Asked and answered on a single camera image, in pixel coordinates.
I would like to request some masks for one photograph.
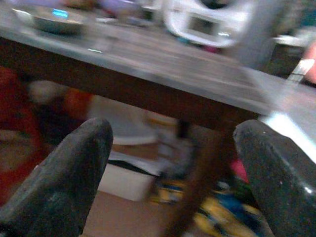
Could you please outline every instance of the table leg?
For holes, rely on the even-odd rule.
[[[207,133],[183,199],[178,203],[162,237],[180,237],[185,232],[216,181],[228,171],[233,150],[231,130],[219,133],[218,136],[214,136],[214,132]]]
[[[177,131],[177,137],[178,138],[187,138],[189,128],[190,128],[190,123],[185,122],[183,120],[178,121],[178,131]]]

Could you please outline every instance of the wooden table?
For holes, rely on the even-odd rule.
[[[181,236],[227,170],[235,126],[267,114],[269,103],[250,73],[230,58],[181,44],[162,29],[88,18],[79,36],[52,35],[24,26],[0,2],[0,65],[221,131],[216,138],[205,135],[184,198],[162,233]]]

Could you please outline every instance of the person's hand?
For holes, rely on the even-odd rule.
[[[316,42],[314,42],[312,46],[306,50],[303,58],[314,59],[316,61]],[[306,78],[310,82],[316,83],[316,63],[314,63],[312,68],[307,72]]]

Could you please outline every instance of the metal bowl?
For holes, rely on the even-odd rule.
[[[12,10],[25,24],[56,34],[77,34],[85,20],[73,11],[44,6],[17,6]]]

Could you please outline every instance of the gray tabletop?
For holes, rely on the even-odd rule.
[[[159,28],[96,23],[88,14],[78,36],[59,36],[23,25],[0,1],[0,37],[173,87],[259,114],[269,103],[244,69],[228,57],[180,43]]]

